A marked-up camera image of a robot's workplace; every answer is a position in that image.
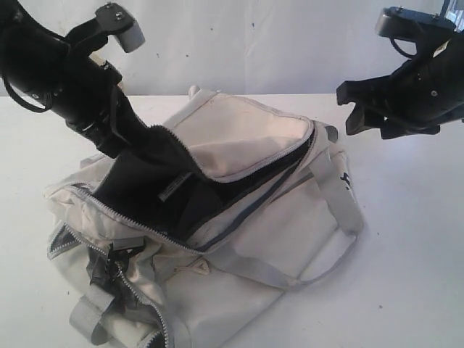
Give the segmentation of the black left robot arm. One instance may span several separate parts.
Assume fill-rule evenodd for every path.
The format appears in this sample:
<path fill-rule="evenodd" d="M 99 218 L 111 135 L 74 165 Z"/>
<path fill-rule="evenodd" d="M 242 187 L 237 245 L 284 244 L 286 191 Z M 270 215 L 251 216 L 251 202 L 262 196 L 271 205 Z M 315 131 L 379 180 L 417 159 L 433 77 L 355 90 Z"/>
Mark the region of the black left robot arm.
<path fill-rule="evenodd" d="M 1 2 L 1 79 L 9 96 L 31 112 L 54 112 L 115 158 L 142 145 L 148 128 L 119 86 L 119 71 L 91 58 L 110 36 L 126 53 L 145 42 L 134 16 L 115 2 L 99 7 L 66 36 L 39 24 L 20 2 Z"/>

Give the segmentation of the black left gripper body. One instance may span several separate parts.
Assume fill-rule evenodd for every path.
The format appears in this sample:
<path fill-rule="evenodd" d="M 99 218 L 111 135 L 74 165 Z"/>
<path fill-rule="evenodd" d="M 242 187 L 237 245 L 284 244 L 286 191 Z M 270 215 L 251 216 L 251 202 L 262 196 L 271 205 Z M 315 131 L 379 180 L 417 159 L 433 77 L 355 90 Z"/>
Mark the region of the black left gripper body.
<path fill-rule="evenodd" d="M 90 57 L 69 57 L 64 43 L 30 36 L 1 39 L 1 77 L 21 107 L 52 111 L 91 141 L 100 139 L 98 123 L 110 90 L 122 80 L 108 62 L 99 65 Z"/>

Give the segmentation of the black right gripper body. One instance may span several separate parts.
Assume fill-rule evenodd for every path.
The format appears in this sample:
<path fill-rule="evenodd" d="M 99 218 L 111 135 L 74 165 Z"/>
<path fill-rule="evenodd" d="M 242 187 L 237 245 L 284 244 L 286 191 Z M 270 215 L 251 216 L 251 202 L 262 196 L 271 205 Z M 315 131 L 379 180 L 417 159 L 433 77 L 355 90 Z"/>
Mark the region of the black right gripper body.
<path fill-rule="evenodd" d="M 393 80 L 385 98 L 389 115 L 381 137 L 435 135 L 440 126 L 463 121 L 463 33 L 423 64 Z"/>

